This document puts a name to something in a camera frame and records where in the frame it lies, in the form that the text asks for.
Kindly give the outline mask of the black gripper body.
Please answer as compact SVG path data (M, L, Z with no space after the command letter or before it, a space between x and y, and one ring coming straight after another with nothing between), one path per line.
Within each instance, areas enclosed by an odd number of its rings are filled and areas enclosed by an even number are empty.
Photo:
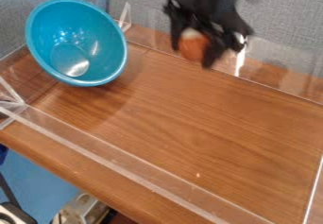
M187 18L185 30L191 27L206 33L210 41L221 37L226 48L239 52L243 43L237 35L246 38L254 34L254 29L238 13L237 2L238 0L167 0L163 10L170 17L170 10L178 9Z

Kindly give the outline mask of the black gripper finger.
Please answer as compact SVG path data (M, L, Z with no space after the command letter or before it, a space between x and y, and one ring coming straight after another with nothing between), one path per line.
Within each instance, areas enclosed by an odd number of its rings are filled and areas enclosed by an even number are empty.
M202 67L209 69L213 67L215 61L222 57L226 51L226 44L221 37L211 40L210 44L206 46L202 60Z
M179 39L185 28L187 27L187 18L186 15L178 10L170 10L171 18L171 36L173 36L173 49L174 51L179 50Z

